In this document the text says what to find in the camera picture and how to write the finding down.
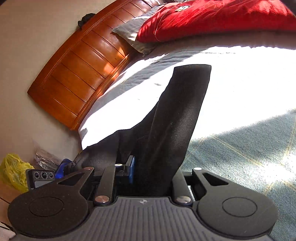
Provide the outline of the yellow plastic bag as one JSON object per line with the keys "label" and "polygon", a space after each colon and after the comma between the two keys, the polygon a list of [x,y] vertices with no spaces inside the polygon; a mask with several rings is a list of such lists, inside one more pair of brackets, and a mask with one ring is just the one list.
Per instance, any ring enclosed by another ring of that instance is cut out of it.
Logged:
{"label": "yellow plastic bag", "polygon": [[20,193],[28,192],[26,171],[34,167],[17,154],[7,154],[1,162],[1,180]]}

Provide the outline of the black drawstring pants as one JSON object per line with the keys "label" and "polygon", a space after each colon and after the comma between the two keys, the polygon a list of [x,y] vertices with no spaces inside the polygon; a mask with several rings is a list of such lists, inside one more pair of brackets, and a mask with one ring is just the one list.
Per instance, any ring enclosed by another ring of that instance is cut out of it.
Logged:
{"label": "black drawstring pants", "polygon": [[144,119],[119,129],[83,150],[68,173],[93,167],[99,174],[111,164],[135,157],[134,196],[163,196],[184,161],[210,81],[210,65],[174,68],[168,86]]}

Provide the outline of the light blue bed sheet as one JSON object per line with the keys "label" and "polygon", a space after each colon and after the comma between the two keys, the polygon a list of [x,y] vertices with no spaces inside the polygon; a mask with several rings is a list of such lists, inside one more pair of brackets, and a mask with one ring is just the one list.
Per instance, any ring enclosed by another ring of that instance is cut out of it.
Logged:
{"label": "light blue bed sheet", "polygon": [[139,123],[177,66],[208,64],[210,82],[182,169],[200,167],[271,198],[274,240],[295,240],[295,34],[196,36],[136,57],[82,121],[82,148]]}

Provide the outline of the wooden headboard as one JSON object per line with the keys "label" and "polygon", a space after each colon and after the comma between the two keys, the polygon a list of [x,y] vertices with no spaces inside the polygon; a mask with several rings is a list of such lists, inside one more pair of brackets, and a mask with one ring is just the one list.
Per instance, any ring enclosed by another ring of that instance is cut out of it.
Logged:
{"label": "wooden headboard", "polygon": [[46,63],[28,95],[48,114],[78,130],[92,107],[138,52],[112,29],[162,1],[114,1],[73,33]]}

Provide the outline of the grey pillow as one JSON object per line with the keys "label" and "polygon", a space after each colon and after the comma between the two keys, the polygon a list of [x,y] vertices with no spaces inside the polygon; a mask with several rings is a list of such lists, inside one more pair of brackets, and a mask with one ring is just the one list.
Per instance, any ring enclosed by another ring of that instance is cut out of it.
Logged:
{"label": "grey pillow", "polygon": [[160,8],[165,4],[160,4],[153,7],[147,13],[137,16],[128,22],[115,27],[112,32],[122,37],[128,44],[130,44],[136,51],[142,53],[144,56],[151,53],[157,46],[156,43],[142,43],[136,40],[141,26],[146,20],[151,18]]}

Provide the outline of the red quilt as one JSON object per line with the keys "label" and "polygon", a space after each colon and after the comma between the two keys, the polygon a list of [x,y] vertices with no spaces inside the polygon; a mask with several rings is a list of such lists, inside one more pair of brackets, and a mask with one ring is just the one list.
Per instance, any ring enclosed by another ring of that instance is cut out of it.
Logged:
{"label": "red quilt", "polygon": [[249,31],[295,32],[295,15],[281,1],[168,3],[147,19],[136,40],[167,42],[184,37]]}

